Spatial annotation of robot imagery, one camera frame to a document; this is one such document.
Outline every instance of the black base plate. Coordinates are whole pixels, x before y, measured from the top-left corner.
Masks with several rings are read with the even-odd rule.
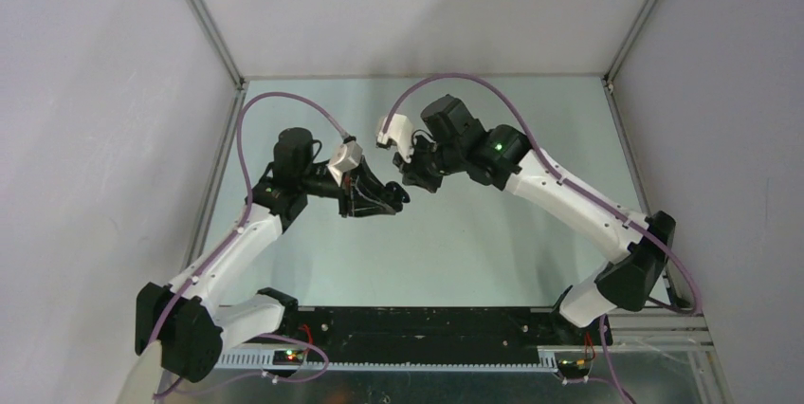
[[[525,364],[539,362],[540,345],[583,345],[587,332],[599,342],[597,321],[567,340],[544,308],[321,306],[288,316],[287,336],[304,339],[306,324],[335,362]]]

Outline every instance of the white plastic bracket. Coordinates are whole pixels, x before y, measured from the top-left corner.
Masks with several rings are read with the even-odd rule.
[[[391,117],[388,131],[383,133],[382,126],[387,117],[382,117],[377,125],[377,146],[388,148],[395,145],[402,159],[410,163],[413,156],[413,123],[405,115],[395,114]]]

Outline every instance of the red wire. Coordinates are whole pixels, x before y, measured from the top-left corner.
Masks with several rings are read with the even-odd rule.
[[[594,350],[594,342],[592,341],[592,336],[589,334],[589,332],[586,332],[586,339],[583,341],[584,345],[586,345],[587,342],[589,342],[589,346],[592,347],[592,358],[590,359],[597,358],[597,352]],[[583,355],[586,357],[586,347],[583,349]]]
[[[307,326],[307,323],[303,324],[299,327],[301,331],[307,333],[307,343],[313,344],[313,333],[310,331],[310,327]],[[307,358],[307,354],[310,353],[310,349],[304,351],[304,357]]]

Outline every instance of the white wall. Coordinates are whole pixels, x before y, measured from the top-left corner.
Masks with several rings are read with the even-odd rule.
[[[804,0],[663,0],[615,81],[739,403],[802,396],[802,24]]]
[[[0,4],[0,401],[112,402],[233,88],[185,0]]]
[[[643,0],[206,0],[249,76],[608,69]]]

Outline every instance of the robotic arm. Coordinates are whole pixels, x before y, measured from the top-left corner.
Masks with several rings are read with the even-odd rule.
[[[396,145],[393,164],[402,173],[403,184],[435,193],[445,175],[466,172],[473,181],[545,208],[592,241],[606,258],[607,264],[564,292],[554,308],[557,318],[568,321],[569,328],[582,328],[616,307],[642,309],[667,257],[628,224],[647,229],[669,245],[675,230],[672,217],[661,211],[647,217],[625,209],[564,169],[562,178],[555,179],[537,160],[525,134],[508,125],[486,131],[461,100],[449,95],[431,103],[421,118],[431,133],[429,139],[415,135],[412,123],[402,115],[394,115],[388,131],[382,133],[380,128],[377,135],[378,146]],[[616,206],[620,218],[588,196]]]
[[[164,369],[197,382],[210,373],[221,353],[276,331],[287,304],[278,292],[260,290],[250,300],[227,307],[220,305],[221,297],[254,258],[279,239],[302,213],[307,195],[336,199],[343,217],[396,214],[410,201],[397,183],[380,183],[354,138],[346,138],[329,161],[314,163],[316,144],[320,146],[306,129],[282,131],[274,146],[274,161],[253,187],[248,221],[242,227],[233,226],[236,236],[217,260],[209,251],[168,285],[149,283],[142,288],[137,295],[138,355],[147,347],[168,301],[175,292],[181,293],[177,289],[188,279],[192,284],[181,294],[158,334]],[[214,262],[205,266],[210,260]],[[195,276],[193,273],[202,267],[204,273]]]

